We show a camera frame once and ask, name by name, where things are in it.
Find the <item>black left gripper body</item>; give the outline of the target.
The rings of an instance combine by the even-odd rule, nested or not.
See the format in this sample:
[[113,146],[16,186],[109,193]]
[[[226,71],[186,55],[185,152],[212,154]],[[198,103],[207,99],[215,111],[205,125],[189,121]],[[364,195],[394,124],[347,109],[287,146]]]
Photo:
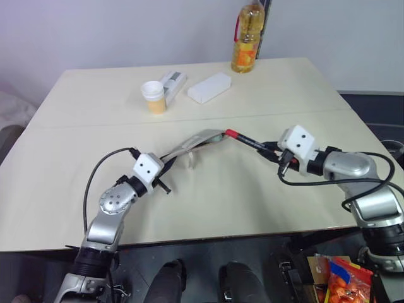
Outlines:
[[163,175],[165,173],[165,165],[163,165],[163,168],[162,168],[162,170],[158,173],[158,175],[154,178],[154,180],[153,180],[153,187],[154,188],[156,188],[156,187],[159,187],[158,185],[157,185],[157,179],[159,178],[161,178],[161,176]]

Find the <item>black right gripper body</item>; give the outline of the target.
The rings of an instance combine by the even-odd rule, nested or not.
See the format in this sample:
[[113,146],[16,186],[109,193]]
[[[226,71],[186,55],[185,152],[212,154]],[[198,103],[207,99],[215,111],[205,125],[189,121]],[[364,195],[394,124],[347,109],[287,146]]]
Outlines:
[[280,147],[277,142],[272,142],[271,147],[273,150],[273,158],[280,166],[282,174],[285,174],[287,169],[292,169],[296,172],[299,171],[299,161],[296,159],[292,151],[287,148]]

